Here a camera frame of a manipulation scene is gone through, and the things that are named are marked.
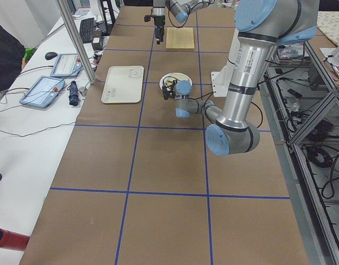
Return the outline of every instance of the tablet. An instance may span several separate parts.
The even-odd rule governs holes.
[[[51,77],[76,77],[82,68],[77,54],[59,54],[53,66]]]
[[[20,99],[20,104],[36,108],[46,108],[64,88],[63,79],[41,76]]]

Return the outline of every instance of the wooden board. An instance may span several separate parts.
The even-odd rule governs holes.
[[[194,50],[193,28],[168,28],[166,36],[167,50]]]

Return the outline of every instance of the label sticker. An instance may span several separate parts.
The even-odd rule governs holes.
[[[260,50],[253,50],[252,48],[240,48],[236,59],[235,69],[241,73],[254,75],[256,67],[260,58]]]

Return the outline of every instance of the black box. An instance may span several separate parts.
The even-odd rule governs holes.
[[[102,50],[102,31],[101,30],[95,30],[92,35],[92,48],[94,51],[101,51]]]

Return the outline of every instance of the white desk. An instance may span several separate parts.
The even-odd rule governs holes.
[[[83,18],[87,17],[75,20],[77,27]],[[52,31],[61,24],[62,19],[59,19]],[[92,45],[84,46],[88,57],[92,57]],[[56,59],[47,61],[44,58],[49,51],[58,54],[76,52],[65,27],[38,47],[23,71],[53,65]],[[51,67],[22,74],[12,84],[11,89],[29,88],[40,76],[48,76],[50,72]],[[72,80],[74,79],[66,79],[66,84]],[[79,88],[89,86],[84,71],[80,72],[76,83]],[[22,93],[8,94],[7,101],[2,98],[1,103],[6,104],[0,104],[0,130],[25,135],[60,124],[70,124],[76,120],[83,103],[79,95],[79,105],[69,105],[69,91],[62,91],[48,108],[33,109],[19,106],[18,101]],[[26,235],[32,233],[72,129],[73,125],[61,126],[27,137],[0,132],[0,173],[3,175],[0,181],[0,228]],[[0,248],[0,264],[17,265],[22,254],[20,251]]]

